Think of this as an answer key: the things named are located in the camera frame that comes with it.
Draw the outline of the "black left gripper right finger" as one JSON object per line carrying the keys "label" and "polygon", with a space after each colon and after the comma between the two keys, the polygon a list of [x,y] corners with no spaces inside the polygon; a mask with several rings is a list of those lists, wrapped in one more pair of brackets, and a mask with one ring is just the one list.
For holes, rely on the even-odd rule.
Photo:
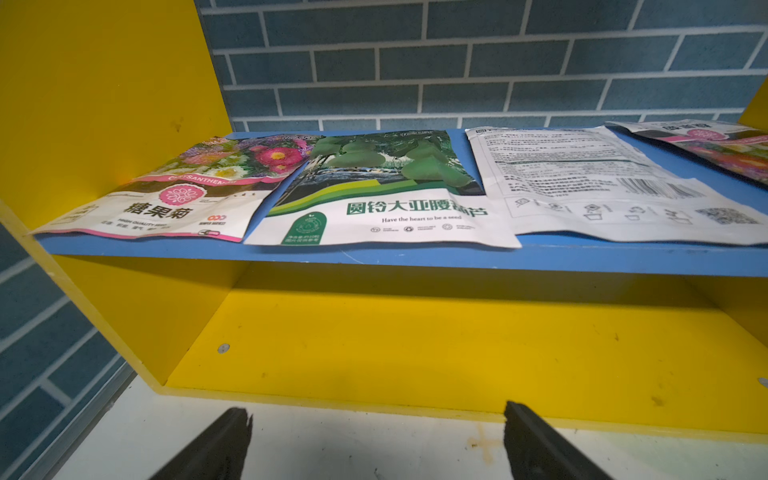
{"label": "black left gripper right finger", "polygon": [[514,479],[610,479],[528,406],[508,401],[504,417],[503,444]]}

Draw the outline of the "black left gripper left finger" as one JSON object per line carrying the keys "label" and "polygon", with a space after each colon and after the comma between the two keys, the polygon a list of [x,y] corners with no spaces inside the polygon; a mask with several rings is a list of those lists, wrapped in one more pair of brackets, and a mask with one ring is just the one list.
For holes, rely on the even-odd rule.
{"label": "black left gripper left finger", "polygon": [[151,479],[240,479],[252,429],[253,419],[244,408],[229,408]]}

